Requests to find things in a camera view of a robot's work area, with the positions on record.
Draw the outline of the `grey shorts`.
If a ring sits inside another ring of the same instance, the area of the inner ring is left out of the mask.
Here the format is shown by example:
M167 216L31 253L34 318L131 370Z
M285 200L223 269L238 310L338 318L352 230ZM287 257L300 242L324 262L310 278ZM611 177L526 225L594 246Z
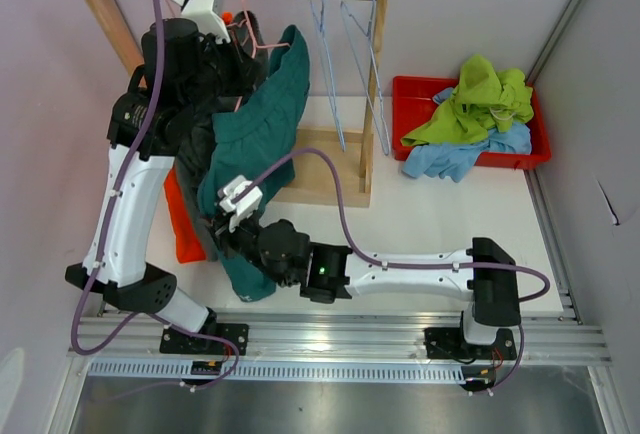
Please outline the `grey shorts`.
M237 102L235 97L221 97L212 108L196 115L191 133L184 139L164 182L176 258L181 264L218 259L215 244L201 221L197 190L209 169L215 148L211 115L232 111Z

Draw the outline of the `orange shorts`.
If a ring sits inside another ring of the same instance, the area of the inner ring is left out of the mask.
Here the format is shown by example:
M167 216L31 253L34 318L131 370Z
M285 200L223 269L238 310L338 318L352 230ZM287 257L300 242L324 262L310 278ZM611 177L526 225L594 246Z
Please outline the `orange shorts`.
M164 193L179 263L215 261L214 241L198 207L197 191L209 170L216 140L211 115L217 105L208 90L203 38L193 21L163 21L165 61L161 105L176 116L168 126L179 148Z

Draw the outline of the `teal shorts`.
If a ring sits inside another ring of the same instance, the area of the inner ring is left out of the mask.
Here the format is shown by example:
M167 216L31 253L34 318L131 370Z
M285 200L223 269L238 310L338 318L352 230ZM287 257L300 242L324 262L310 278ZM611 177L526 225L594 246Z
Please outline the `teal shorts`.
M296 25L285 28L279 41L288 46L272 51L266 80L237 112L212 115L216 147L201 181L197 200L206 217L215 213L218 191L238 175L256 179L288 154L296 143L298 124L310 88L310 56ZM295 179L293 161L273 172L261 185L259 213L284 186ZM276 283L240 256L228 258L218 250L220 262L234 293L243 302L257 302L276 291Z

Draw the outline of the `blue wire hanger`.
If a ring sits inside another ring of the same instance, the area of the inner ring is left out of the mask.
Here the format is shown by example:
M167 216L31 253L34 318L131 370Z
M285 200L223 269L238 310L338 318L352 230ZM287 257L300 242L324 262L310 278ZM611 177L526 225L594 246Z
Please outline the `blue wire hanger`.
M340 2L340 16L344 33L351 50L356 71L361 81L365 99L365 111L363 132L369 130L374 133L379 142L382 153L389 156L391 153L391 135L383 100L383 89L380 79L379 62L379 35L384 34L386 4L380 0L369 0L369 14L363 23L352 12L347 1ZM365 69L361 56L357 53L355 40L360 36L366 41L366 54L368 55L368 68Z
M323 81L329 102L329 108L334 121L334 127L338 136L338 142L343 152L346 151L346 141L344 131L341 124L340 115L337 108L337 96L335 89L335 80L331 53L326 37L325 25L325 6L326 0L320 0L320 9L317 10L314 3L310 2L310 11L314 22L314 32L318 43L320 66L322 69Z

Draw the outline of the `light blue shorts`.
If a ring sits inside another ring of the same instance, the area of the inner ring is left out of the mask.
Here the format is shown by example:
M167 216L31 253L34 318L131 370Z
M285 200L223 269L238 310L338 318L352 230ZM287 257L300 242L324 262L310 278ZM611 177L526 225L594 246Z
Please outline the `light blue shorts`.
M448 95L439 104L449 97L454 88L448 90ZM474 144L443 143L411 147L403 172L413 178L425 175L431 178L448 178L458 183L474 167L483 152L529 155L531 151L527 123L516 123L506 133L492 129L486 140Z

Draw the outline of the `lime green shorts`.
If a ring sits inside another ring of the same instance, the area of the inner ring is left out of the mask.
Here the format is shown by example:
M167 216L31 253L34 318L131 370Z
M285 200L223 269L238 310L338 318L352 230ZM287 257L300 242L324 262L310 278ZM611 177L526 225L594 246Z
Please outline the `lime green shorts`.
M401 144L474 144L486 140L492 129L506 133L534 117L532 96L523 71L497 71L488 59L475 54L460 68L449 97L426 123L405 134Z

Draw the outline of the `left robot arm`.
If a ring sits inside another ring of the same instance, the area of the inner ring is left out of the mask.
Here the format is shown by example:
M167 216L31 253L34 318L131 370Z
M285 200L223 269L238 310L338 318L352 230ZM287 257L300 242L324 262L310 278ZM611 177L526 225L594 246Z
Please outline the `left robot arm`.
M216 315L178 288L176 277L146 261L154 209L196 119L223 95L238 96L259 77L259 63L241 45L241 26L226 40L194 21L161 19L142 36L143 62L114 104L107 138L109 179L99 225L81 263L65 279L85 295L146 314L182 332L197 354L216 344Z

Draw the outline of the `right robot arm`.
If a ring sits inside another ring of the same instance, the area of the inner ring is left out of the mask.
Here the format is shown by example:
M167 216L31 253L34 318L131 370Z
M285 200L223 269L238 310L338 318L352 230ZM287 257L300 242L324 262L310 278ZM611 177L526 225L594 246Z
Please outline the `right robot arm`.
M230 215L219 214L209 232L224 254L245 259L281 287L297 287L312 302L376 294L463 301L456 343L468 357L481 356L499 330L521 322L515 262L490 238L475 237L470 248L445 254L383 256L314 242L288 220L262 226L257 215L233 224Z

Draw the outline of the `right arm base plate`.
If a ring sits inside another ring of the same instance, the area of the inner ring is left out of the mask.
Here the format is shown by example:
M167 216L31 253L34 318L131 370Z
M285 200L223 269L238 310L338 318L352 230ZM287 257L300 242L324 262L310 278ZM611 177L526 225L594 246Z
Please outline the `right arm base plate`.
M515 360L517 358L513 333L508 328L497 331L491 345L469 344L463 340L460 327L430 327L423 331L427 358L452 360L470 364L477 360Z

